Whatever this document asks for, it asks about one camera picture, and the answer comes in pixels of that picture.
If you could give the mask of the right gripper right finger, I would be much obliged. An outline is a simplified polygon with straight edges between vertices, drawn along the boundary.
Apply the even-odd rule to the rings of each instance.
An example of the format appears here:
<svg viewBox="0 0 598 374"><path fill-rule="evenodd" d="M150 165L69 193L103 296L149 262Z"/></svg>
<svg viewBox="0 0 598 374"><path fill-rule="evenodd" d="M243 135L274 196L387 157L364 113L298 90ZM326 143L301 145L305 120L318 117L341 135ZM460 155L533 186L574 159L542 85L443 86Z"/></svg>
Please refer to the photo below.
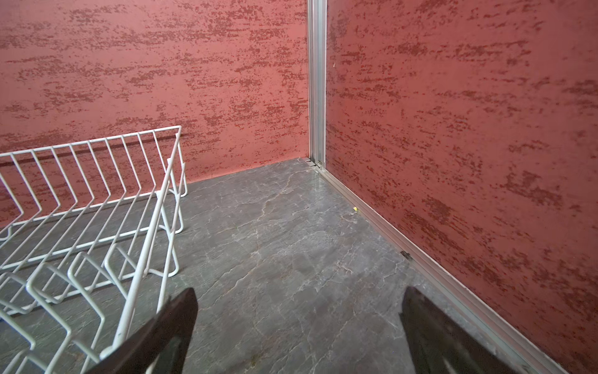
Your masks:
<svg viewBox="0 0 598 374"><path fill-rule="evenodd" d="M400 319L417 373L514 373L417 288L403 296Z"/></svg>

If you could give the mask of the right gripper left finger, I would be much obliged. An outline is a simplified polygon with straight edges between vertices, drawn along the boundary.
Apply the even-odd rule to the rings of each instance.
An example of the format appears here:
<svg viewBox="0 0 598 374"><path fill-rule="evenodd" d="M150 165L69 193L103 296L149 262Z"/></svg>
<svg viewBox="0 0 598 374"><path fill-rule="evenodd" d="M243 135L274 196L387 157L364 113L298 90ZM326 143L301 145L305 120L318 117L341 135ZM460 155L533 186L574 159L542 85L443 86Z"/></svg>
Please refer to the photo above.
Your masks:
<svg viewBox="0 0 598 374"><path fill-rule="evenodd" d="M89 373L181 373L198 314L195 290L186 288Z"/></svg>

